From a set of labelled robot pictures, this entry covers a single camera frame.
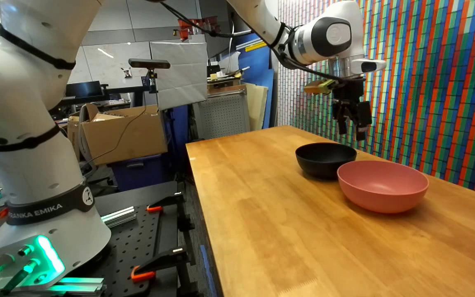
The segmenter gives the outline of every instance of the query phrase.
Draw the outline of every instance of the franka emika robot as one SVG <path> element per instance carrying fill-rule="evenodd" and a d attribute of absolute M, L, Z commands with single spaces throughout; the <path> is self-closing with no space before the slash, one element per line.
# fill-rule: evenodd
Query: franka emika robot
<path fill-rule="evenodd" d="M 8 197 L 0 283 L 25 270 L 30 274 L 21 286 L 45 290 L 96 256 L 111 237 L 70 141 L 48 113 L 61 100 L 78 47 L 104 1 L 0 0 L 0 181 Z M 371 111 L 360 102 L 362 75 L 386 62 L 364 57 L 358 4 L 336 2 L 310 23 L 290 28 L 264 0 L 227 1 L 283 66 L 335 81 L 332 109 L 340 130 L 351 119 L 364 139 Z M 306 67 L 331 57 L 338 58 L 338 76 Z"/>

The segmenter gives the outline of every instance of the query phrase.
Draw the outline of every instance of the bowl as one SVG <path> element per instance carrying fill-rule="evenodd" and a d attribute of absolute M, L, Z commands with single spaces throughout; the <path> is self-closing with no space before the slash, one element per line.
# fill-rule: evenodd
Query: bowl
<path fill-rule="evenodd" d="M 338 169 L 338 182 L 351 202 L 383 214 L 414 208 L 428 190 L 428 179 L 419 171 L 378 160 L 342 165 Z"/>
<path fill-rule="evenodd" d="M 296 150 L 296 159 L 302 170 L 319 179 L 337 179 L 337 170 L 355 160 L 357 151 L 338 143 L 311 143 Z"/>

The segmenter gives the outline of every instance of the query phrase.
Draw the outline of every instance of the floor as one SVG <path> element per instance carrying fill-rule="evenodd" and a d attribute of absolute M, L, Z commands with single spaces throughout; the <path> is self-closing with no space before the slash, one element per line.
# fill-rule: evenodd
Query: floor
<path fill-rule="evenodd" d="M 219 276 L 206 232 L 203 211 L 201 210 L 198 192 L 193 184 L 185 182 L 179 185 L 179 190 L 185 193 L 186 212 L 192 218 L 195 229 L 190 231 L 196 265 L 189 267 L 190 278 L 198 283 L 198 289 L 204 297 L 223 297 Z M 179 246 L 184 244 L 182 234 L 179 234 Z"/>

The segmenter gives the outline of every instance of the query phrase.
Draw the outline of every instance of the blue storage bin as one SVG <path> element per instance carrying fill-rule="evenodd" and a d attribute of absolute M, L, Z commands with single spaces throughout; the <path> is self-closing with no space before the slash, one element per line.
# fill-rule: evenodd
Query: blue storage bin
<path fill-rule="evenodd" d="M 162 156 L 147 156 L 111 163 L 117 186 L 120 191 L 128 191 L 144 186 L 162 184 L 167 181 Z"/>

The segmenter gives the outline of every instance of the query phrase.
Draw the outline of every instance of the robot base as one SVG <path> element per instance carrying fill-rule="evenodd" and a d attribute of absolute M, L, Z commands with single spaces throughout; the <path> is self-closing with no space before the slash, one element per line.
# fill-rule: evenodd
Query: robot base
<path fill-rule="evenodd" d="M 0 255 L 14 257 L 13 264 L 0 274 L 0 290 L 31 260 L 39 265 L 15 291 L 45 290 L 66 274 L 96 256 L 111 238 L 96 208 L 88 212 L 72 210 L 36 224 L 0 227 Z M 28 246 L 30 252 L 19 255 Z"/>

